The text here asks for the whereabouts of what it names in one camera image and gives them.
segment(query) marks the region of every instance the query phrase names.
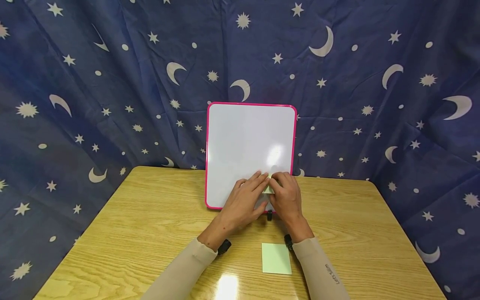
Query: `whiteboard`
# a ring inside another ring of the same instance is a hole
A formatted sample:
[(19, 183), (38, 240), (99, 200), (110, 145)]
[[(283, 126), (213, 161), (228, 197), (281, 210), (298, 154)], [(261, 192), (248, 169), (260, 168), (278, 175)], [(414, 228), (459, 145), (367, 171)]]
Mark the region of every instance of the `whiteboard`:
[[(258, 170), (290, 172), (297, 111), (290, 105), (214, 102), (207, 111), (205, 204), (221, 209), (235, 182)], [(267, 200), (262, 194), (258, 206)], [(273, 210), (270, 203), (266, 210)]]

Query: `green sticky note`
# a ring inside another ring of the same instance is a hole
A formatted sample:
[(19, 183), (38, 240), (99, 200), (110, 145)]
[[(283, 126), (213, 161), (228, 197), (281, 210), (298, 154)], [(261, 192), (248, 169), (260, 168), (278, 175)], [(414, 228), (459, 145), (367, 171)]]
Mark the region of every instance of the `green sticky note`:
[(267, 185), (267, 187), (264, 189), (264, 191), (262, 192), (264, 194), (275, 194), (275, 192), (272, 190), (272, 188), (270, 187), (270, 184)]
[(262, 271), (292, 275), (290, 255), (285, 244), (262, 243)]

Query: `beige sleeve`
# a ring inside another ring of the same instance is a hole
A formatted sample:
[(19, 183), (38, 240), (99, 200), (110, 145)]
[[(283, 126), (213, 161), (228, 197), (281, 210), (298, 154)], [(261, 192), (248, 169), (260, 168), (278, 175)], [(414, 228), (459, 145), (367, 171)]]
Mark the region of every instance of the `beige sleeve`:
[(317, 238), (293, 244), (293, 250), (300, 261), (312, 300), (350, 299)]
[(141, 300), (184, 300), (216, 256), (217, 252), (195, 238), (153, 282)]

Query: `person's right hand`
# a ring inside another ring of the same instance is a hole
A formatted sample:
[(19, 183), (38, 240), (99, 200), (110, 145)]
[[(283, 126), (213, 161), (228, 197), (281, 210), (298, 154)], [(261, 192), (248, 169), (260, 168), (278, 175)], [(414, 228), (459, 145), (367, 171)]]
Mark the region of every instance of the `person's right hand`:
[(268, 184), (275, 194), (270, 195), (270, 203), (285, 223), (292, 241), (298, 243), (313, 238), (312, 229), (301, 211), (300, 187), (295, 177), (288, 172), (278, 172), (272, 175), (272, 179)]

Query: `blue curtain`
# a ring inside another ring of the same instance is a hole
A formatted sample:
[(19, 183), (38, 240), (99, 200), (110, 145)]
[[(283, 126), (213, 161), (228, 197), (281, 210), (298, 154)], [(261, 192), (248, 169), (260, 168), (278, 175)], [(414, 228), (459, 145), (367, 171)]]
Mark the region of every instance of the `blue curtain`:
[(0, 0), (0, 299), (133, 167), (203, 169), (211, 101), (294, 105), (294, 174), (372, 181), (480, 297), (479, 28), (476, 0)]

